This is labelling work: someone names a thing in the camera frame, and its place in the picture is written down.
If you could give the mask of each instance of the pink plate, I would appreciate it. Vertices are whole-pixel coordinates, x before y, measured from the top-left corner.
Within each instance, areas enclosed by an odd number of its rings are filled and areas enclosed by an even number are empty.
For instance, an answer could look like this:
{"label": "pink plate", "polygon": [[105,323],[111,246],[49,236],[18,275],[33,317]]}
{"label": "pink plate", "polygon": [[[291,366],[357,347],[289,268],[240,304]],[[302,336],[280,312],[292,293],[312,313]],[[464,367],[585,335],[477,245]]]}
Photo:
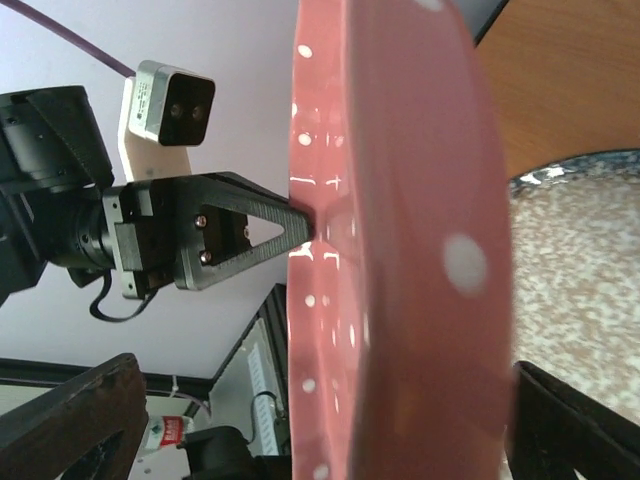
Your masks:
{"label": "pink plate", "polygon": [[471,38],[441,0],[301,0],[294,55],[294,478],[495,479],[511,248]]}

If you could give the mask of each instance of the wooden table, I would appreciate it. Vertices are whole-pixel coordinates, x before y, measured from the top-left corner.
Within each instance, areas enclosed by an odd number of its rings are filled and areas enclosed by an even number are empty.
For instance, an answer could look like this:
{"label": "wooden table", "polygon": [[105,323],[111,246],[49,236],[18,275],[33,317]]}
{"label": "wooden table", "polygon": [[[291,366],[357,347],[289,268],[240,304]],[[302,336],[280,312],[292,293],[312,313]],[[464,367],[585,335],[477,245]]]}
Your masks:
{"label": "wooden table", "polygon": [[508,172],[640,147],[640,1],[511,0],[478,46]]}

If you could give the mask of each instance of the silver camera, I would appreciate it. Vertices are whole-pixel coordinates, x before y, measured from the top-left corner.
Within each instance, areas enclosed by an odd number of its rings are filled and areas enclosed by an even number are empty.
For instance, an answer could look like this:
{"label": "silver camera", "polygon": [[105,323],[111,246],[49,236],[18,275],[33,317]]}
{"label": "silver camera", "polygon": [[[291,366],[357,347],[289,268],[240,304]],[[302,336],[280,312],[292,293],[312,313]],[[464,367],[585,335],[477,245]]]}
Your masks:
{"label": "silver camera", "polygon": [[145,60],[136,72],[129,130],[163,146],[200,145],[215,92],[209,78]]}

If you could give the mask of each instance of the black cable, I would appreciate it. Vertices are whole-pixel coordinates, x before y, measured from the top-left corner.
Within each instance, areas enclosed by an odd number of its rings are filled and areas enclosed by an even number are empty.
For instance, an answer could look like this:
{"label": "black cable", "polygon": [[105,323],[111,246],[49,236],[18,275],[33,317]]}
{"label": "black cable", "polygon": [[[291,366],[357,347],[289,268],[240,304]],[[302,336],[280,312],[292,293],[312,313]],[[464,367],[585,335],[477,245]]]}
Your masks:
{"label": "black cable", "polygon": [[125,64],[115,59],[104,50],[96,47],[93,43],[85,40],[77,33],[69,30],[64,25],[56,22],[53,18],[48,17],[44,13],[39,12],[26,3],[21,2],[20,0],[0,0],[0,4],[9,7],[11,10],[19,13],[29,20],[34,21],[38,25],[43,26],[50,32],[55,33],[59,37],[65,39],[67,42],[83,50],[85,53],[88,53],[102,64],[116,71],[120,75],[124,77],[135,76],[136,72],[131,68],[127,67]]}
{"label": "black cable", "polygon": [[258,400],[258,398],[260,397],[269,397],[271,400],[273,400],[273,403],[275,404],[276,412],[278,411],[278,405],[277,405],[278,397],[276,397],[275,393],[265,390],[263,392],[258,392],[253,396],[253,398],[251,399],[251,438],[247,440],[247,445],[251,445],[256,440],[257,429],[256,429],[256,408],[255,407],[256,407],[256,400]]}
{"label": "black cable", "polygon": [[109,290],[111,290],[111,284],[112,284],[111,271],[107,270],[105,274],[102,276],[102,279],[104,282],[102,284],[102,290],[100,290],[100,293],[98,293],[98,296],[95,298],[93,302],[91,302],[91,305],[89,305],[89,313],[91,313],[91,315],[94,318],[97,318],[98,320],[102,320],[104,322],[122,323],[137,317],[144,311],[145,308],[149,306],[149,304],[151,303],[151,300],[153,300],[153,298],[156,296],[156,293],[158,293],[157,288],[154,288],[153,290],[151,290],[147,294],[145,299],[140,303],[140,305],[138,305],[138,308],[136,308],[136,310],[128,317],[111,317],[109,315],[105,315],[100,311],[100,302],[105,299],[105,297],[109,294]]}

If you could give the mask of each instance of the red label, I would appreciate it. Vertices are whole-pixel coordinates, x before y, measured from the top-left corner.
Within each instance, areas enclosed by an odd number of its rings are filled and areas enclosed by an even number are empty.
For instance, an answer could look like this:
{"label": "red label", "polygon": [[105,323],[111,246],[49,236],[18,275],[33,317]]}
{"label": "red label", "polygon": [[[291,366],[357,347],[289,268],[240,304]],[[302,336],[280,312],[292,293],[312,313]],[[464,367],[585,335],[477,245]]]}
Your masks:
{"label": "red label", "polygon": [[182,417],[162,417],[164,421],[164,435],[160,441],[161,447],[176,445],[182,441],[184,423]]}

